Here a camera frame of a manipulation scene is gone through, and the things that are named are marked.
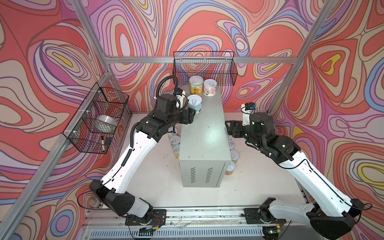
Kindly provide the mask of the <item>orange green labelled can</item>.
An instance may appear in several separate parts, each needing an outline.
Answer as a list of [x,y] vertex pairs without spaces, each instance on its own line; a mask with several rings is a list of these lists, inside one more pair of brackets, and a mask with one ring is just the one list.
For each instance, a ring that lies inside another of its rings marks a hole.
[[201,96],[203,94],[204,79],[201,76],[191,76],[189,78],[190,94]]

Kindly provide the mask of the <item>blue white labelled can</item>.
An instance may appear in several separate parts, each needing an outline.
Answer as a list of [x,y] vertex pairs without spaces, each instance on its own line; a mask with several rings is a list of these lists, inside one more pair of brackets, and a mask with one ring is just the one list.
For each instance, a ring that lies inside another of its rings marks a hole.
[[199,113],[202,109],[202,97],[199,95],[188,96],[188,107]]

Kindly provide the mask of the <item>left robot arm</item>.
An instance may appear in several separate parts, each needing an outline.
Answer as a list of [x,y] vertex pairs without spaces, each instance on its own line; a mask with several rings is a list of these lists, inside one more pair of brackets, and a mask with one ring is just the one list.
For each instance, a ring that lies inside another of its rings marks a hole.
[[135,216],[149,222],[153,207],[145,200],[130,194],[128,185],[146,157],[163,136],[174,133],[177,124],[188,125],[196,111],[176,76],[160,80],[155,91],[155,107],[147,116],[135,123],[129,135],[129,146],[116,164],[101,180],[93,180],[89,193],[120,217]]

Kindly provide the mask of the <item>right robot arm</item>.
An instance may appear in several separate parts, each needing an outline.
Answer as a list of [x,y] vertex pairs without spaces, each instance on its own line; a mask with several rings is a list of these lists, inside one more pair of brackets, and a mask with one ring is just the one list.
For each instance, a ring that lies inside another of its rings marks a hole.
[[228,135],[245,139],[248,147],[260,151],[290,173],[315,200],[312,204],[289,204],[269,197],[258,208],[257,220],[264,223],[289,220],[305,224],[328,240],[336,240],[351,232],[362,212],[370,210],[372,204],[351,199],[335,187],[293,139],[276,133],[272,116],[256,112],[248,118],[248,121],[226,121]]

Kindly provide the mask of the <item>pink labelled can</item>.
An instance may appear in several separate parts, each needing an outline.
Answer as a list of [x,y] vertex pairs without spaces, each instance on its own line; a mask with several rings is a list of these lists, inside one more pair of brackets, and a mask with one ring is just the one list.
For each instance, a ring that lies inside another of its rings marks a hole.
[[218,83],[215,80],[208,79],[203,83],[203,94],[208,97],[213,97],[216,94]]

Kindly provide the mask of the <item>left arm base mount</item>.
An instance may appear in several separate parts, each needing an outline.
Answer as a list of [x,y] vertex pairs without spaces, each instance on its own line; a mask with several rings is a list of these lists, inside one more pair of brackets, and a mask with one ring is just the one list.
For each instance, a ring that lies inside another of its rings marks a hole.
[[152,214],[145,216],[144,218],[139,218],[134,215],[128,215],[126,217],[125,225],[126,226],[163,226],[166,223],[167,210],[166,209],[154,209]]

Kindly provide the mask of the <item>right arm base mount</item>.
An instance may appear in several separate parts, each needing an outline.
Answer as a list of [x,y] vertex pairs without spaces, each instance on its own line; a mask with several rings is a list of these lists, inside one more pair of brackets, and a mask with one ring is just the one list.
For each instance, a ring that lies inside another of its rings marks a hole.
[[272,215],[263,217],[259,208],[245,208],[241,214],[246,219],[248,225],[265,224],[265,225],[284,225],[287,223],[284,219],[276,219]]

